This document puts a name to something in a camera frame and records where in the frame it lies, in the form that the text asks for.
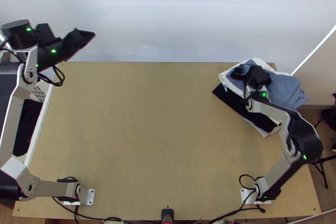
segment light strip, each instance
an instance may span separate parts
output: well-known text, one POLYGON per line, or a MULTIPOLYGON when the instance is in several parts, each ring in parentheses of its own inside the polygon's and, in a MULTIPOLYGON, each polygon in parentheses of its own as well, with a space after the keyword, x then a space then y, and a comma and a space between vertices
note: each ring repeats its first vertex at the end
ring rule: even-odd
POLYGON ((298 67, 295 68, 295 70, 291 73, 291 76, 296 73, 296 71, 304 64, 306 61, 320 48, 320 46, 333 34, 333 32, 336 30, 336 25, 331 29, 331 31, 326 35, 325 38, 322 39, 322 41, 316 46, 314 50, 298 65, 298 67))

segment white wall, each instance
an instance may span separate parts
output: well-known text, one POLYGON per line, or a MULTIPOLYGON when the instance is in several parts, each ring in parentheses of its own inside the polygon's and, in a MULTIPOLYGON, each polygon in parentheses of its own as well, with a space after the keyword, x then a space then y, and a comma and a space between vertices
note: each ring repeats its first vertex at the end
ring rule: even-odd
POLYGON ((293 76, 310 98, 305 105, 333 105, 336 92, 336 26, 293 76))
POLYGON ((296 66, 336 24, 336 0, 3 0, 0 23, 96 38, 74 61, 242 61, 296 66))

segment black cable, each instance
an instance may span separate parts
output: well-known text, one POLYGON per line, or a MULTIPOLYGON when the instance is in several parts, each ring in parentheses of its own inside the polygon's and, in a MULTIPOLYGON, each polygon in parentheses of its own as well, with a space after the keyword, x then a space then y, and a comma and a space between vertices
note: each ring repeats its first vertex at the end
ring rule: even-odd
MULTIPOLYGON (((55 197, 51 197, 58 205, 60 205, 62 208, 64 208, 65 210, 67 210, 68 212, 70 213, 73 213, 75 214, 75 211, 72 211, 71 209, 63 206, 61 203, 58 202, 58 200, 55 199, 55 197)), ((114 218, 113 220, 114 221, 122 221, 122 219, 118 218, 118 217, 108 217, 106 219, 103 219, 103 218, 95 218, 95 217, 89 217, 89 216, 86 216, 86 215, 83 215, 83 214, 80 214, 80 213, 77 213, 76 214, 77 216, 80 216, 80 217, 83 217, 85 219, 89 219, 89 220, 95 220, 95 221, 104 221, 106 219, 111 219, 114 218)))
POLYGON ((19 58, 19 56, 15 53, 15 52, 13 52, 12 50, 10 50, 10 49, 7 49, 7 48, 1 48, 0 49, 0 51, 6 51, 6 52, 9 52, 10 54, 13 54, 17 59, 18 59, 18 61, 19 62, 23 62, 20 58, 19 58))
POLYGON ((314 128, 316 128, 320 124, 320 122, 322 122, 322 121, 323 121, 323 118, 320 117, 319 120, 317 121, 317 123, 315 124, 314 128))
POLYGON ((77 220, 78 208, 79 208, 79 206, 76 206, 76 207, 75 207, 75 213, 73 214, 73 215, 74 215, 74 219, 75 219, 76 224, 79 224, 79 222, 78 222, 78 220, 77 220))
POLYGON ((58 79, 60 81, 54 82, 51 79, 49 79, 47 76, 45 76, 44 74, 42 74, 42 73, 38 74, 39 80, 43 80, 44 82, 46 82, 48 84, 51 84, 51 85, 54 85, 56 87, 60 87, 60 86, 63 85, 63 82, 66 79, 66 77, 65 77, 64 73, 60 69, 58 69, 57 66, 53 66, 52 68, 54 70, 54 73, 56 74, 56 76, 58 77, 58 79))
POLYGON ((2 48, 6 45, 7 42, 8 42, 8 37, 5 38, 5 40, 3 40, 3 41, 1 42, 1 44, 0 44, 0 49, 2 49, 2 48))
POLYGON ((77 179, 75 178, 75 177, 66 177, 66 178, 64 178, 64 179, 73 179, 73 180, 76 180, 77 181, 77 179))
POLYGON ((232 211, 232 212, 230 212, 230 213, 227 213, 227 214, 225 214, 225 215, 222 215, 222 216, 220 216, 220 217, 218 217, 218 218, 216 218, 216 219, 213 219, 213 220, 209 221, 208 223, 209 223, 209 224, 212 224, 212 223, 214 223, 214 222, 216 222, 216 221, 219 221, 219 220, 221 220, 221 219, 223 219, 223 218, 225 218, 225 217, 232 216, 232 215, 234 215, 234 214, 236 214, 236 213, 238 213, 238 212, 240 212, 240 211, 259 210, 260 212, 265 213, 266 210, 263 209, 263 208, 261 208, 259 205, 257 205, 257 207, 251 207, 251 208, 244 208, 244 209, 243 209, 243 207, 244 207, 244 205, 245 205, 247 199, 248 199, 253 193, 255 193, 255 189, 254 189, 254 190, 253 190, 253 191, 246 197, 246 199, 243 201, 243 203, 242 203, 242 205, 240 206, 239 209, 234 210, 234 211, 232 211))
POLYGON ((243 188, 248 189, 248 190, 255 190, 254 188, 250 188, 250 187, 246 187, 246 186, 244 186, 244 185, 242 184, 242 182, 241 182, 242 177, 250 177, 251 179, 253 179, 253 181, 255 181, 256 179, 255 179, 254 177, 252 177, 251 175, 249 175, 249 174, 242 174, 242 175, 239 176, 239 184, 240 184, 243 188))

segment metal bracket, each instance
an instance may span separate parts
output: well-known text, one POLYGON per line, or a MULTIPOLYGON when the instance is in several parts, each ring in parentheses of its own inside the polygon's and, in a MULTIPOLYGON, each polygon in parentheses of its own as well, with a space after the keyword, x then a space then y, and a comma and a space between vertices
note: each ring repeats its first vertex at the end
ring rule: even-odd
MULTIPOLYGON (((242 188, 240 190, 240 196, 241 196, 241 202, 243 203, 244 200, 247 198, 247 196, 252 193, 254 190, 249 190, 249 189, 245 189, 242 188)), ((272 203, 272 201, 267 200, 265 202, 261 202, 261 201, 256 201, 257 199, 257 192, 252 193, 249 198, 247 199, 247 201, 245 202, 246 205, 269 205, 272 203)))
POLYGON ((79 201, 75 201, 75 202, 64 201, 63 205, 65 206, 80 206, 80 205, 90 206, 93 204, 93 200, 95 198, 95 190, 86 189, 81 186, 78 186, 77 195, 78 195, 79 201))

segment power cord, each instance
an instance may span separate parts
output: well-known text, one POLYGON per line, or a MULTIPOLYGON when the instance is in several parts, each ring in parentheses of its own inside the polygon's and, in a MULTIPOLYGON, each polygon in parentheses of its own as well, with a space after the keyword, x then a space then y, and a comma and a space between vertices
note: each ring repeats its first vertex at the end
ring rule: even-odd
MULTIPOLYGON (((76 181, 77 181, 77 179, 74 178, 74 177, 66 177, 66 178, 64 178, 64 179, 73 179, 73 180, 76 180, 76 181)), ((77 187, 78 187, 79 185, 80 185, 80 184, 78 184, 78 185, 76 186, 76 189, 75 189, 75 194, 76 194, 77 200, 79 200, 78 195, 77 195, 77 187)), ((74 220, 75 220, 76 224, 79 224, 78 219, 77 219, 77 216, 80 216, 80 217, 83 217, 83 218, 85 218, 85 219, 89 219, 89 220, 103 221, 102 223, 105 223, 105 221, 119 221, 119 222, 122 222, 122 221, 123 221, 122 219, 120 219, 120 218, 118 218, 118 217, 107 217, 107 218, 105 218, 105 219, 103 219, 103 218, 89 217, 89 216, 86 216, 86 215, 83 215, 83 214, 78 213, 78 210, 79 210, 79 207, 80 207, 80 206, 76 206, 76 207, 75 207, 75 211, 72 211, 71 209, 69 209, 69 208, 63 206, 58 200, 55 199, 55 197, 51 197, 51 198, 52 198, 52 199, 53 199, 59 206, 61 206, 62 208, 64 208, 64 209, 67 210, 68 212, 73 213, 73 215, 74 215, 74 220)))
POLYGON ((219 220, 221 220, 221 219, 223 219, 223 218, 225 218, 225 217, 229 217, 229 216, 235 215, 236 213, 241 212, 241 211, 247 211, 247 210, 259 210, 259 211, 262 212, 262 213, 265 213, 265 212, 266 212, 266 210, 263 209, 263 208, 261 208, 259 205, 256 205, 257 207, 251 207, 251 208, 244 208, 244 209, 243 209, 243 207, 244 207, 246 201, 248 200, 248 198, 249 198, 253 193, 255 193, 255 188, 249 188, 249 187, 246 187, 246 186, 243 186, 243 185, 242 185, 241 179, 242 179, 242 177, 245 177, 245 176, 246 176, 246 177, 250 177, 250 178, 252 178, 254 181, 255 181, 256 179, 255 179, 254 177, 248 175, 248 174, 242 174, 242 175, 240 175, 240 177, 239 177, 239 183, 240 183, 240 185, 241 185, 243 188, 245 188, 245 189, 252 190, 252 192, 246 197, 246 199, 243 201, 243 203, 242 203, 242 205, 240 206, 240 208, 238 208, 237 210, 234 210, 234 211, 232 211, 232 212, 230 212, 230 213, 224 214, 224 215, 222 215, 222 216, 220 216, 220 217, 218 217, 218 218, 216 218, 216 219, 213 219, 213 220, 209 221, 209 222, 208 222, 209 224, 212 224, 212 223, 214 223, 214 222, 216 222, 216 221, 219 221, 219 220))
MULTIPOLYGON (((334 108, 335 105, 336 105, 336 93, 333 94, 333 97, 335 98, 335 102, 334 102, 332 108, 334 108)), ((320 124, 320 122, 322 122, 323 120, 324 120, 324 119, 323 119, 323 117, 321 116, 321 117, 319 118, 319 120, 317 121, 317 123, 315 124, 314 128, 316 128, 316 127, 320 124)))
POLYGON ((10 54, 14 55, 15 58, 18 59, 19 62, 23 62, 23 61, 19 58, 19 56, 18 56, 15 52, 13 52, 12 50, 10 50, 10 49, 0 47, 0 51, 6 51, 6 52, 9 52, 10 54))
POLYGON ((51 79, 49 79, 47 76, 45 76, 44 74, 42 73, 39 73, 38 76, 39 76, 39 80, 43 80, 44 82, 48 83, 48 84, 51 84, 51 85, 54 85, 56 87, 60 87, 63 85, 63 82, 64 80, 66 79, 64 73, 58 69, 57 66, 53 66, 52 67, 53 70, 54 70, 54 73, 56 74, 56 76, 58 77, 59 81, 58 82, 54 82, 52 81, 51 79))

